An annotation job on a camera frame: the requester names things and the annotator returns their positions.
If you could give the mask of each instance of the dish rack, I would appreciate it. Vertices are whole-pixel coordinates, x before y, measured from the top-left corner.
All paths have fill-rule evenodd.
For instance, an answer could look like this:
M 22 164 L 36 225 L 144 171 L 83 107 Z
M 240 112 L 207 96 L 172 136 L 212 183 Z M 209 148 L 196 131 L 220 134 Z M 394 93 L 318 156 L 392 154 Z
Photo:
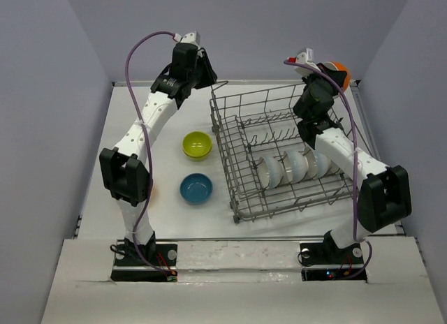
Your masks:
M 212 131 L 216 135 L 235 223 L 272 218 L 352 198 L 353 183 L 340 172 L 263 189 L 257 173 L 260 156 L 273 156 L 284 166 L 286 149 L 298 149 L 302 153 L 305 149 L 298 133 L 298 118 L 292 111 L 304 85 L 216 97 L 214 91 L 226 83 L 213 88 L 210 107 Z M 333 110 L 330 117 L 339 121 Z M 351 138 L 351 130 L 345 134 Z

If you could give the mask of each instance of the black mounting plate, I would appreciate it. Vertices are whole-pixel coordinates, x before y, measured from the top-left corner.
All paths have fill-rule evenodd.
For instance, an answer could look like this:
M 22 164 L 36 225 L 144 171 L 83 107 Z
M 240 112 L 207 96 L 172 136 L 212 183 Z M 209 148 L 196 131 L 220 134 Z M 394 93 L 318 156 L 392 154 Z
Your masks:
M 301 278 L 303 281 L 337 281 L 341 279 L 345 279 L 345 281 L 367 281 L 366 271 L 362 271 L 359 275 L 352 277 L 356 272 L 359 271 L 359 268 L 354 268 L 350 272 L 348 269 L 341 270 L 313 270 L 304 268 L 301 271 Z
M 124 250 L 123 242 L 118 242 L 117 250 Z M 156 267 L 163 266 L 160 265 L 159 260 L 157 259 L 158 254 L 161 254 L 162 257 L 165 259 L 166 264 L 171 267 L 171 269 L 175 272 L 175 276 L 177 276 L 177 271 L 174 269 L 177 264 L 177 258 L 170 260 L 168 257 L 168 252 L 171 250 L 177 252 L 177 244 L 157 244 L 156 253 L 151 258 L 151 260 L 149 260 L 149 262 Z M 169 271 L 159 272 L 157 270 L 154 270 L 153 268 L 148 267 L 138 258 L 132 258 L 128 256 L 117 258 L 116 254 L 113 260 L 112 274 L 110 275 L 110 278 L 116 282 L 168 282 L 174 281 L 172 280 L 172 277 L 173 274 Z
M 300 243 L 300 255 L 298 260 L 304 267 L 310 267 L 314 265 L 341 265 L 347 264 L 349 255 L 353 265 L 362 265 L 363 256 L 356 257 L 353 255 L 354 249 L 361 249 L 359 244 L 354 244 L 348 247 L 345 251 L 340 251 L 332 256 L 327 256 L 323 250 L 322 242 L 302 242 Z

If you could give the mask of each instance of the dish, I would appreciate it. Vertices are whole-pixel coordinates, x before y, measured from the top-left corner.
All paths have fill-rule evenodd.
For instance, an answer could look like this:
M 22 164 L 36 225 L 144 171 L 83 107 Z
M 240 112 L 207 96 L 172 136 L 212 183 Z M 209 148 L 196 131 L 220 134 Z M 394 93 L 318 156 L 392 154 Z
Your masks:
M 180 184 L 180 195 L 192 205 L 203 204 L 212 194 L 212 181 L 205 174 L 194 173 L 186 176 Z
M 297 149 L 288 149 L 284 152 L 284 167 L 288 183 L 301 181 L 309 169 L 307 158 Z
M 332 161 L 322 153 L 318 153 L 315 149 L 308 146 L 305 148 L 304 155 L 309 165 L 307 172 L 310 179 L 322 178 L 329 171 Z
M 202 161 L 212 148 L 211 137 L 203 132 L 194 131 L 183 138 L 183 152 L 193 161 Z
M 260 157 L 258 176 L 264 189 L 273 189 L 281 183 L 284 168 L 280 162 L 271 156 Z

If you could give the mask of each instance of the white platform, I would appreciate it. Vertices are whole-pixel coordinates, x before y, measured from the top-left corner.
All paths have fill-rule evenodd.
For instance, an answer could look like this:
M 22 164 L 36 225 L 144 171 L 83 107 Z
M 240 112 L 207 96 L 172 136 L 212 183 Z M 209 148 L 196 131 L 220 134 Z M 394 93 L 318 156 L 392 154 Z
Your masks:
M 217 96 L 278 87 L 284 84 L 230 84 L 220 88 Z M 142 105 L 149 87 L 136 87 L 135 94 Z M 273 219 L 241 222 L 235 225 L 229 207 L 224 171 L 211 132 L 210 90 L 193 90 L 180 111 L 166 124 L 153 148 L 154 192 L 149 204 L 149 217 L 159 239 L 218 238 L 218 237 L 285 237 L 323 235 L 352 214 L 352 201 L 310 207 L 303 212 L 291 212 Z M 364 128 L 350 90 L 347 97 L 360 131 Z M 344 117 L 349 129 L 347 112 L 341 101 L 334 106 L 339 117 Z M 100 149 L 112 147 L 127 132 L 135 120 L 135 110 L 126 87 L 115 87 L 105 122 Z M 214 149 L 203 162 L 188 160 L 182 151 L 183 137 L 190 131 L 204 131 L 213 138 Z M 205 173 L 214 184 L 211 199 L 201 206 L 184 203 L 179 195 L 182 179 L 193 172 Z M 395 234 L 388 226 L 378 234 Z M 122 216 L 110 193 L 103 187 L 99 162 L 96 161 L 79 232 L 80 239 L 123 238 Z
M 275 86 L 230 85 L 218 95 Z M 143 103 L 149 88 L 135 90 Z M 350 91 L 347 96 L 364 131 Z M 368 283 L 303 282 L 296 258 L 299 241 L 249 240 L 321 236 L 352 213 L 352 201 L 235 225 L 217 150 L 201 163 L 190 162 L 182 153 L 182 138 L 189 131 L 204 131 L 214 139 L 209 98 L 208 90 L 195 91 L 153 148 L 155 191 L 149 217 L 159 239 L 184 239 L 176 241 L 178 282 L 110 280 L 109 246 L 123 238 L 124 226 L 96 162 L 79 237 L 64 242 L 43 324 L 443 323 L 414 239 L 395 236 L 394 226 L 380 232 L 390 236 L 370 238 L 374 254 Z M 335 111 L 347 117 L 339 102 Z M 115 87 L 100 149 L 113 146 L 134 119 L 127 89 Z M 185 204 L 178 193 L 180 181 L 192 172 L 203 172 L 214 182 L 213 196 L 203 206 Z M 246 241 L 191 240 L 220 237 Z M 362 250 L 367 253 L 364 244 Z
M 65 241 L 43 324 L 443 323 L 410 237 L 371 239 L 369 283 L 303 282 L 299 244 L 289 241 L 241 242 L 250 254 L 246 263 L 235 255 L 229 260 L 239 251 L 236 243 L 179 242 L 179 260 L 186 259 L 177 283 L 116 283 L 109 280 L 113 241 Z M 189 271 L 204 267 L 225 271 Z

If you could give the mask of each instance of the green bowl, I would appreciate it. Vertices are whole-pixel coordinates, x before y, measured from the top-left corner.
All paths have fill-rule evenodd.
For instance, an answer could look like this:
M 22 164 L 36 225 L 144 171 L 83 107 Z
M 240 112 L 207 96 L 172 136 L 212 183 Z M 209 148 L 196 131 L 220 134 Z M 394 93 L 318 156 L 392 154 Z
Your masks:
M 183 138 L 183 152 L 193 161 L 202 161 L 212 148 L 212 141 L 208 134 L 195 131 Z

